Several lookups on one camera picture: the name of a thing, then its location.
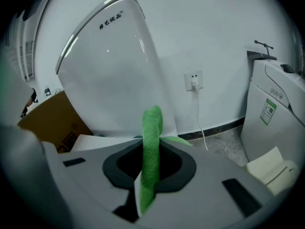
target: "toilet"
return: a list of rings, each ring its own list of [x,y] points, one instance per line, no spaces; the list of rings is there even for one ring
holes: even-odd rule
[[[162,136],[177,136],[159,59],[137,0],[107,0],[74,30],[56,66],[72,106],[94,135],[142,135],[142,114],[163,112]]]

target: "white power cord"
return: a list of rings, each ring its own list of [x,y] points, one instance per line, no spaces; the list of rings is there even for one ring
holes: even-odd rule
[[[200,124],[199,124],[199,119],[198,119],[198,115],[199,115],[199,91],[200,91],[200,89],[198,89],[199,84],[198,84],[197,80],[192,81],[192,86],[193,86],[194,91],[197,93],[197,123],[198,123],[198,126],[199,126],[199,128],[201,130],[201,133],[202,133],[202,136],[203,136],[204,146],[205,146],[206,150],[209,151],[209,149],[208,149],[208,147],[205,143],[205,136],[204,136],[203,130],[202,130]]]

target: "machine label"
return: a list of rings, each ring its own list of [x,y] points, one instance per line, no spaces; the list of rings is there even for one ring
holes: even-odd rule
[[[268,125],[273,114],[275,113],[276,105],[272,103],[269,99],[266,100],[263,111],[261,113],[262,121]]]
[[[112,16],[111,18],[109,18],[109,20],[106,20],[105,23],[100,24],[100,30],[104,28],[104,26],[109,25],[111,22],[114,22],[115,20],[119,19],[122,15],[123,11],[120,11],[120,13],[118,13],[115,16]]]

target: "black baseboard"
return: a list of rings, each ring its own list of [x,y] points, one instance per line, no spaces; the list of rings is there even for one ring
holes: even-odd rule
[[[233,129],[235,127],[238,127],[242,124],[244,124],[244,118],[233,121],[231,123],[228,123],[228,124],[225,124],[225,125],[222,125],[222,126],[218,126],[218,127],[215,127],[215,128],[204,130],[203,133],[204,133],[204,136],[207,137],[207,136],[210,136],[210,135],[215,135],[215,134],[219,134],[221,132],[231,130],[231,129]],[[201,131],[182,134],[182,135],[178,135],[178,136],[183,138],[184,140],[193,140],[193,139],[198,139],[198,138],[203,137]]]

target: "metal antenna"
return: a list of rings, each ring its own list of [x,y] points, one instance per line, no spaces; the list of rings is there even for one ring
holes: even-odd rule
[[[270,56],[270,54],[269,54],[269,49],[268,49],[268,48],[273,49],[273,47],[268,46],[266,43],[258,42],[257,40],[255,40],[254,43],[263,45],[263,46],[267,49],[267,53],[268,53],[268,55]]]

